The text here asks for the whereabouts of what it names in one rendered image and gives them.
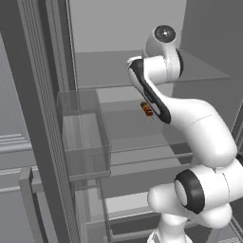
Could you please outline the grey fridge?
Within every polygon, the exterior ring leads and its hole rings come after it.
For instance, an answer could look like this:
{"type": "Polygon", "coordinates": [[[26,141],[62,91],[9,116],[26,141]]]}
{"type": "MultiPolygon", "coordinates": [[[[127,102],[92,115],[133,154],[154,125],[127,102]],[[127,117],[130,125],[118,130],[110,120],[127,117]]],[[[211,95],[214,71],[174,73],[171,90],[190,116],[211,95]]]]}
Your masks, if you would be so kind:
{"type": "MultiPolygon", "coordinates": [[[[160,84],[158,90],[168,97],[213,106],[229,128],[239,155],[234,126],[243,101],[243,0],[68,1],[75,73],[76,53],[139,50],[142,54],[152,30],[167,25],[176,32],[178,51],[183,49],[229,75],[224,80],[188,83],[179,77],[160,84]]],[[[109,89],[114,99],[139,96],[144,100],[132,83],[99,89],[109,89]]]]}

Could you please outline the glass fridge shelf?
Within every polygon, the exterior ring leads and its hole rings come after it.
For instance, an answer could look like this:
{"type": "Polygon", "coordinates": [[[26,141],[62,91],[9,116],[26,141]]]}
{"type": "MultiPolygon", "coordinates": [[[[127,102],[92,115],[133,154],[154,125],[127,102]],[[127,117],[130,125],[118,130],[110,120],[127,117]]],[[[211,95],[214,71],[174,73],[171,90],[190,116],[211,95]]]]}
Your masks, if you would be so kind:
{"type": "Polygon", "coordinates": [[[182,134],[156,116],[146,116],[140,100],[103,103],[102,109],[113,153],[124,153],[133,162],[168,158],[191,163],[192,151],[182,134]]]}
{"type": "MultiPolygon", "coordinates": [[[[183,72],[181,82],[224,80],[230,76],[208,65],[181,49],[183,72]]],[[[108,88],[131,86],[126,61],[139,56],[139,50],[78,52],[76,53],[77,86],[85,88],[108,88]]]]}

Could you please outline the grey cupboard panel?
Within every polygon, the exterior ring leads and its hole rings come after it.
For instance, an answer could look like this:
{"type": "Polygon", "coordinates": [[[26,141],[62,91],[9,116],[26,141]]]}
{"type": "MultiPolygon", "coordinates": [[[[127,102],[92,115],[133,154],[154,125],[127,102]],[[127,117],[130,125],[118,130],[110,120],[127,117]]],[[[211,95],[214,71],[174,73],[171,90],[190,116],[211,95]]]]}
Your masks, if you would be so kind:
{"type": "Polygon", "coordinates": [[[18,178],[31,145],[0,33],[0,243],[34,243],[18,178]]]}

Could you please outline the orange and brown skewer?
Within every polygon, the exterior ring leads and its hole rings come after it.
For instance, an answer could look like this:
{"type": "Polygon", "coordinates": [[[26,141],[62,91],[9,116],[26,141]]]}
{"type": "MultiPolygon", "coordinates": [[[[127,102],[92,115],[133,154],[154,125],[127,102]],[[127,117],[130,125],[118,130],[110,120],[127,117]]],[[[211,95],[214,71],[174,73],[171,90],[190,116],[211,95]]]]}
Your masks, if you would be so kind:
{"type": "Polygon", "coordinates": [[[147,117],[150,117],[151,119],[153,119],[154,113],[148,103],[141,102],[140,107],[142,108],[142,110],[144,111],[144,113],[146,114],[147,117]]]}

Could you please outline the clear fridge drawer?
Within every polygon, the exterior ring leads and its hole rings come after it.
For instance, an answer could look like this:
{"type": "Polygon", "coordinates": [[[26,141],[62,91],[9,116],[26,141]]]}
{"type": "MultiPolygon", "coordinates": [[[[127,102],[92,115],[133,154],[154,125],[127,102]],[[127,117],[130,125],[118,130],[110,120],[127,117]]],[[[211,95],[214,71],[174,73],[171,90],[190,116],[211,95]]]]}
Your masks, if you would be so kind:
{"type": "Polygon", "coordinates": [[[146,243],[161,216],[175,207],[174,185],[159,185],[148,193],[115,196],[104,200],[111,243],[146,243]]]}

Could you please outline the clear fridge door bin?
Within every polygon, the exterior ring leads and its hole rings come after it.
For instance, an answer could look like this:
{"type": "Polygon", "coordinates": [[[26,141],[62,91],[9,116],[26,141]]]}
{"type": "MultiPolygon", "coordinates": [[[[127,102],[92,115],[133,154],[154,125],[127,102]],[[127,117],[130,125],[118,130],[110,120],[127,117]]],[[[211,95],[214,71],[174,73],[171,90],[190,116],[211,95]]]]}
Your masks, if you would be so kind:
{"type": "Polygon", "coordinates": [[[57,108],[70,181],[109,177],[111,142],[97,90],[60,92],[57,108]]]}

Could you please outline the grey fridge door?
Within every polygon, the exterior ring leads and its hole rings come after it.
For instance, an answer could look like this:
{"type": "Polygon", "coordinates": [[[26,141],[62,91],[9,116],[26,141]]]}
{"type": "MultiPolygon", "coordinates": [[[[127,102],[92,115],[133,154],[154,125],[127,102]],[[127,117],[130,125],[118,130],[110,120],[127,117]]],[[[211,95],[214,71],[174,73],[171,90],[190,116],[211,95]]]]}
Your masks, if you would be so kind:
{"type": "Polygon", "coordinates": [[[0,0],[0,33],[31,145],[24,167],[32,170],[48,243],[110,243],[103,178],[71,182],[67,171],[57,98],[80,90],[67,1],[0,0]]]}

